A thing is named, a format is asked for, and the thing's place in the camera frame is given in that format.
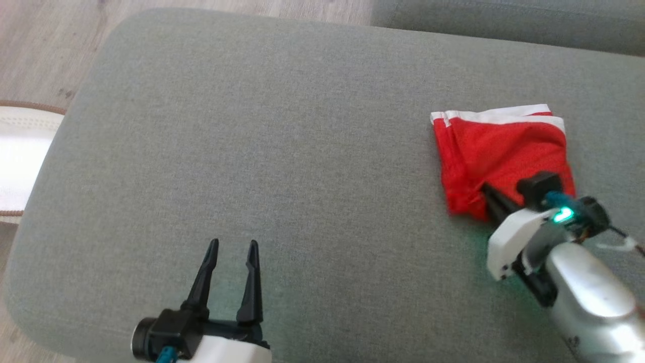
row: red towel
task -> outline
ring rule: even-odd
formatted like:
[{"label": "red towel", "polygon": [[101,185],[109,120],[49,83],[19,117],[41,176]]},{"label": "red towel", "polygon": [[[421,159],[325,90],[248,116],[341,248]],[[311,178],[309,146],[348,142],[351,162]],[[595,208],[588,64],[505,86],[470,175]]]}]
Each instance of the red towel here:
[{"label": "red towel", "polygon": [[539,171],[559,174],[564,192],[575,196],[564,122],[547,105],[432,112],[432,124],[450,212],[487,220],[484,183],[523,205],[515,184]]}]

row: robotic arm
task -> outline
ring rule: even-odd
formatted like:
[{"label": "robotic arm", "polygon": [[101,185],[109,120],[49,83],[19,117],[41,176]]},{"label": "robotic arm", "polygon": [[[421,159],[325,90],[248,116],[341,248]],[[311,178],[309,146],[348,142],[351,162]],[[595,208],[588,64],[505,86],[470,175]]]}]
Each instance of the robotic arm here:
[{"label": "robotic arm", "polygon": [[579,362],[645,362],[644,310],[581,245],[612,228],[604,209],[593,198],[561,194],[552,173],[521,180],[517,188],[524,209],[490,186],[482,190],[499,222],[488,242],[491,275],[496,280],[518,275]]},{"label": "robotic arm", "polygon": [[134,329],[135,358],[157,363],[271,363],[269,345],[262,339],[260,256],[251,241],[248,277],[235,321],[209,320],[206,306],[210,279],[217,264],[219,241],[210,242],[188,298],[179,310],[165,309],[157,318],[144,318]]},{"label": "robotic arm", "polygon": [[[556,174],[521,180],[521,209],[485,185],[490,216],[499,224],[488,242],[488,270],[496,280],[517,275],[551,316],[579,362],[645,362],[645,311],[634,294],[580,243],[607,229],[604,209],[589,197],[561,193]],[[242,305],[235,321],[210,320],[206,306],[217,264],[213,240],[188,298],[135,328],[132,353],[157,363],[271,363],[262,338],[260,263],[251,242]]]}]

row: gray fabric upholstery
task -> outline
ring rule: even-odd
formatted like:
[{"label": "gray fabric upholstery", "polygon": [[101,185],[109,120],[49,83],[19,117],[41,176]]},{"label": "gray fabric upholstery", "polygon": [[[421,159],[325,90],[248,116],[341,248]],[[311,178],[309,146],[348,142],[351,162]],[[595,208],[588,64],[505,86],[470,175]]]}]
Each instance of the gray fabric upholstery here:
[{"label": "gray fabric upholstery", "polygon": [[372,24],[645,55],[642,0],[375,0]]},{"label": "gray fabric upholstery", "polygon": [[[446,213],[433,110],[548,103],[581,193],[644,235],[645,59],[385,28],[154,10],[110,36],[17,232],[8,308],[37,343],[129,362],[221,241],[215,318],[260,243],[275,361],[572,362],[491,229]],[[605,256],[640,298],[643,265]]]}]

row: green led light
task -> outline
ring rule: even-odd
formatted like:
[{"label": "green led light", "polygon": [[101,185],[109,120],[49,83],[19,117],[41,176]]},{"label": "green led light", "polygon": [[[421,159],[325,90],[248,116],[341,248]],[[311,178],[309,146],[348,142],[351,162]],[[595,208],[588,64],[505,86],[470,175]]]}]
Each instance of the green led light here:
[{"label": "green led light", "polygon": [[562,223],[570,220],[571,218],[573,218],[572,209],[569,207],[562,207],[560,211],[555,216],[553,216],[553,221],[555,223]]}]

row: white rug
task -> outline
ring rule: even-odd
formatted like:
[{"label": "white rug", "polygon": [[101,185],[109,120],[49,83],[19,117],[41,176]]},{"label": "white rug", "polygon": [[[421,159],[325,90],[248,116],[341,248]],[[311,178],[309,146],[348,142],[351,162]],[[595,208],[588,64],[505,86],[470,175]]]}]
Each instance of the white rug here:
[{"label": "white rug", "polygon": [[0,103],[0,222],[20,222],[62,112],[44,105]]}]

